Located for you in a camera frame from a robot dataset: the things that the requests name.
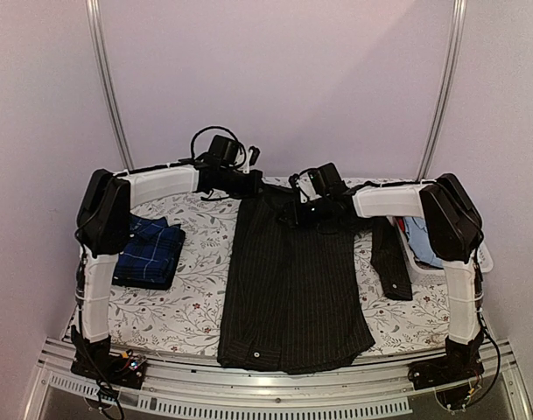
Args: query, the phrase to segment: light blue fabric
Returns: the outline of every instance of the light blue fabric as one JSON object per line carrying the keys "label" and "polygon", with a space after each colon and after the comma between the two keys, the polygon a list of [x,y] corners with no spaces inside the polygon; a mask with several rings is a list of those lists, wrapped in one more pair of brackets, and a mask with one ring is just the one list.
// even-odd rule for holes
{"label": "light blue fabric", "polygon": [[431,249],[430,237],[427,234],[425,220],[419,217],[404,217],[403,219],[408,244],[417,259],[422,263],[442,269],[443,263],[441,259]]}

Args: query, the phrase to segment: white wall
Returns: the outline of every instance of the white wall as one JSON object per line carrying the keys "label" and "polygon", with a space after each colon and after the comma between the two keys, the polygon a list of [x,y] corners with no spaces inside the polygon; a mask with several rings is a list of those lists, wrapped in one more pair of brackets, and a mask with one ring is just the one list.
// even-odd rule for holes
{"label": "white wall", "polygon": [[83,0],[0,0],[0,420],[74,304],[74,217],[119,169]]}
{"label": "white wall", "polygon": [[346,175],[415,176],[452,4],[105,0],[136,165],[184,158],[193,133],[221,124],[262,149],[269,175],[332,160]]}
{"label": "white wall", "polygon": [[533,404],[533,1],[468,2],[431,175],[456,172],[484,219],[485,306],[509,337]]}

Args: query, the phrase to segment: black cable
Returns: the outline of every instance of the black cable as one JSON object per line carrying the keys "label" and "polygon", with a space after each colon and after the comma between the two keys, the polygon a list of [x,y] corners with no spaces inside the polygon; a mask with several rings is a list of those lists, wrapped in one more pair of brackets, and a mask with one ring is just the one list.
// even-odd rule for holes
{"label": "black cable", "polygon": [[242,152],[243,154],[243,159],[242,159],[242,162],[240,164],[234,164],[233,166],[231,166],[232,169],[239,169],[241,168],[243,165],[245,165],[245,162],[247,161],[247,150],[245,149],[245,146],[239,141],[239,139],[237,138],[237,136],[235,135],[235,133],[233,131],[231,131],[230,129],[226,129],[225,127],[221,127],[220,125],[210,125],[208,127],[205,127],[203,129],[201,129],[200,131],[198,131],[196,134],[194,134],[193,136],[193,139],[190,141],[190,157],[192,159],[192,161],[194,162],[196,160],[196,152],[194,151],[194,145],[196,144],[196,139],[203,133],[205,133],[206,131],[209,131],[209,130],[221,130],[221,131],[225,131],[226,133],[228,133],[231,137],[233,137],[233,140],[235,140],[235,142],[237,143],[237,145],[239,146],[239,150]]}
{"label": "black cable", "polygon": [[486,321],[484,320],[484,317],[482,316],[481,312],[478,312],[478,323],[480,324],[480,328],[484,332],[484,335],[486,336],[486,338],[488,340],[490,340],[490,342],[492,343],[492,345],[495,348],[495,352],[497,353],[497,367],[495,368],[494,379],[492,380],[492,383],[490,383],[490,386],[487,387],[486,391],[484,391],[484,394],[482,394],[479,399],[469,402],[468,405],[466,406],[467,408],[474,406],[475,404],[477,404],[480,401],[482,401],[485,396],[487,396],[487,394],[492,390],[492,388],[494,387],[495,383],[497,382],[497,380],[498,380],[498,378],[500,376],[500,370],[501,370],[501,351],[500,351],[500,347],[497,345],[497,343],[492,338],[492,335],[489,333],[489,330],[487,329],[487,326],[486,326]]}
{"label": "black cable", "polygon": [[388,186],[417,186],[422,184],[436,184],[435,180],[433,179],[423,179],[421,181],[393,181],[393,182],[383,182],[383,183],[376,183],[373,181],[365,181],[363,184],[355,185],[350,188],[350,191],[355,193],[358,190],[361,190],[362,188],[366,186],[374,186],[377,188],[385,188]]}
{"label": "black cable", "polygon": [[231,198],[230,195],[226,195],[225,197],[214,197],[214,198],[212,198],[212,195],[214,195],[214,190],[210,191],[210,193],[207,195],[207,197],[200,197],[200,200],[210,202],[210,201],[223,201],[223,200],[227,200],[227,199]]}
{"label": "black cable", "polygon": [[[82,315],[82,308],[80,308],[80,311],[78,313],[78,325],[79,325],[80,337],[81,337],[81,340],[83,340],[83,315]],[[88,360],[89,364],[93,367],[95,372],[100,377],[100,379],[96,380],[96,383],[97,383],[97,385],[99,387],[99,392],[97,393],[97,399],[99,400],[99,409],[100,409],[101,413],[109,420],[124,420],[126,418],[126,416],[124,414],[123,406],[120,404],[120,401],[118,401],[117,393],[112,388],[112,385],[111,385],[110,381],[107,379],[105,374],[96,365],[95,361],[91,357],[91,354],[89,354],[89,351],[86,348],[83,348],[83,352],[81,352],[81,353]],[[113,400],[116,403],[116,407],[118,408],[118,411],[120,412],[120,417],[119,418],[114,418],[114,417],[110,416],[109,414],[107,414],[105,412],[105,409],[102,408],[102,405],[103,405],[102,396],[106,396],[107,398]]]}
{"label": "black cable", "polygon": [[293,174],[291,175],[289,178],[288,178],[288,181],[290,182],[290,185],[292,188],[295,188],[297,191],[296,193],[299,194],[299,193],[302,193],[305,198],[307,199],[307,203],[309,201],[311,201],[311,197],[309,197],[309,195],[303,191],[303,188],[301,188],[301,185],[299,185],[299,177],[301,177],[301,175],[303,174],[303,172],[299,173],[299,174]]}

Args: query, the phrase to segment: folded clothing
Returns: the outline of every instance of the folded clothing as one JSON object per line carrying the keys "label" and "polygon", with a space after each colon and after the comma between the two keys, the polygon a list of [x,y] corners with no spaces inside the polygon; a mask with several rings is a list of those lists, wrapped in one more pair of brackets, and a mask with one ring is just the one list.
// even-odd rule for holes
{"label": "folded clothing", "polygon": [[179,262],[185,232],[167,219],[130,215],[130,240],[118,257],[113,284],[144,289],[169,289]]}
{"label": "folded clothing", "polygon": [[403,221],[408,244],[416,258],[422,263],[442,269],[443,262],[435,255],[431,248],[425,220],[419,217],[404,217]]}

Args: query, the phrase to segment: plastic bin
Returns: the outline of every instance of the plastic bin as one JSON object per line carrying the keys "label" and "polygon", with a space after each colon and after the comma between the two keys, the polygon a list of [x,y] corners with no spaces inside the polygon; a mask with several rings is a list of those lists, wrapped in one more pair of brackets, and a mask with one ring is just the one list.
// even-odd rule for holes
{"label": "plastic bin", "polygon": [[[430,284],[445,284],[445,271],[442,269],[428,269],[426,267],[420,267],[415,260],[414,253],[408,245],[408,239],[406,234],[398,227],[396,223],[396,232],[400,238],[401,248],[403,249],[404,259],[406,260],[406,269],[410,276],[412,284],[427,286]],[[480,262],[480,269],[482,273],[488,273],[494,267],[492,256],[487,250],[485,242],[478,247],[478,261]]]}

